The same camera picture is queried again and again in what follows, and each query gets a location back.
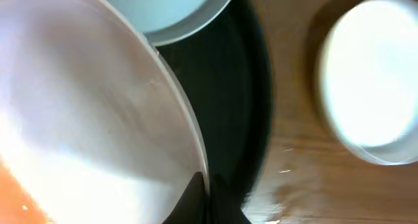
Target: white ceramic dish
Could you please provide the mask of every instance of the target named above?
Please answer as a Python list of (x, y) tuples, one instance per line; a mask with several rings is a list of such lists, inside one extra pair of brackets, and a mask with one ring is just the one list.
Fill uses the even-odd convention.
[(57, 223), (161, 224), (206, 151), (175, 76), (104, 0), (2, 0), (0, 156)]
[(209, 24), (230, 0), (109, 0), (155, 46), (182, 40)]
[(318, 92), (326, 119), (355, 155), (371, 163), (418, 160), (418, 6), (366, 0), (325, 40)]

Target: orange object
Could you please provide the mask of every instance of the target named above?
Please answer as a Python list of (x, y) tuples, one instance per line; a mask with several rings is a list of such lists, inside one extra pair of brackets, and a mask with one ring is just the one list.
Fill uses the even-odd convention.
[(46, 214), (0, 162), (0, 223), (49, 224)]

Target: wood grain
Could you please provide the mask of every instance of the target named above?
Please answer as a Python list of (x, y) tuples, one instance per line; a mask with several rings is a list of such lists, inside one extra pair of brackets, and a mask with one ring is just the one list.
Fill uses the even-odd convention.
[(252, 1), (270, 52), (275, 109), (270, 151), (246, 214), (254, 223), (418, 223), (418, 165), (356, 158), (314, 107), (317, 49), (362, 0)]

